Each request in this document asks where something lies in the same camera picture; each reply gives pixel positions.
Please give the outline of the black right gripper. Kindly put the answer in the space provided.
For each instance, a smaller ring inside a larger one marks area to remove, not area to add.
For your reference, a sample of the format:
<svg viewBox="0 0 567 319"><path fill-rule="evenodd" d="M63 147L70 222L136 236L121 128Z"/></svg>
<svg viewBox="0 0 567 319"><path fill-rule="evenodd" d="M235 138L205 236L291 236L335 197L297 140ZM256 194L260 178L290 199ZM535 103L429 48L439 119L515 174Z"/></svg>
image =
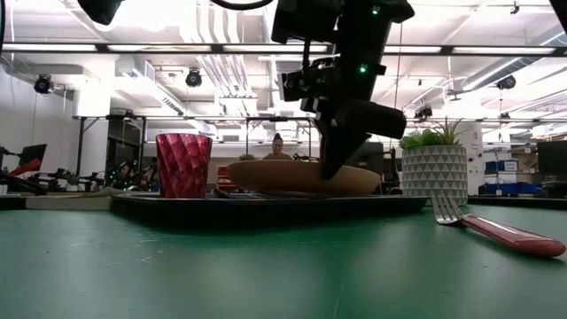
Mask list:
<svg viewBox="0 0 567 319"><path fill-rule="evenodd" d="M310 63L300 81L300 108L318 116L320 177L330 180L370 137L400 138L403 112L371 101L376 80L385 74L384 45L336 47L335 55Z"/></svg>

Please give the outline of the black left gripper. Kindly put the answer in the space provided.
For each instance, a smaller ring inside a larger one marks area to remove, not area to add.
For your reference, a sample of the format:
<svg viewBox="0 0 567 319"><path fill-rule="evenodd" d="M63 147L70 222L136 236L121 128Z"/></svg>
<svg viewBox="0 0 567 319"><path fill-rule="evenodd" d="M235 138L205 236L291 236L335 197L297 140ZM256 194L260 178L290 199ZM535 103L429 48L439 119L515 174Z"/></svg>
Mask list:
<svg viewBox="0 0 567 319"><path fill-rule="evenodd" d="M78 0L78 4L89 18L104 26L109 26L124 0Z"/></svg>

